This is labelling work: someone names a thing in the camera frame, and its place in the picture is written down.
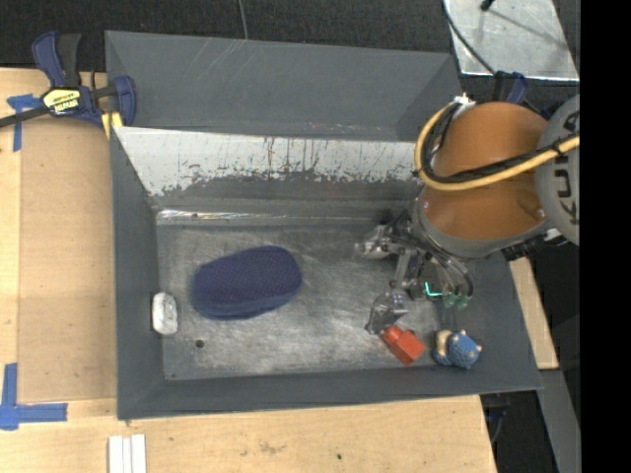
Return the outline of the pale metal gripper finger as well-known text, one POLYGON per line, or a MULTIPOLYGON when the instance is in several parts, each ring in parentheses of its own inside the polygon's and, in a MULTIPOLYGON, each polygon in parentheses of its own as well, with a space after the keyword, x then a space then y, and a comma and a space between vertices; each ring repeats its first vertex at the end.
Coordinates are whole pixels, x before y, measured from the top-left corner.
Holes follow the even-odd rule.
POLYGON ((381 260, 392 255, 391 228, 377 225, 354 244, 354 253, 366 260, 381 260))
POLYGON ((406 291, 386 291, 373 301, 364 329, 371 335, 379 335, 409 312, 409 295, 406 291))

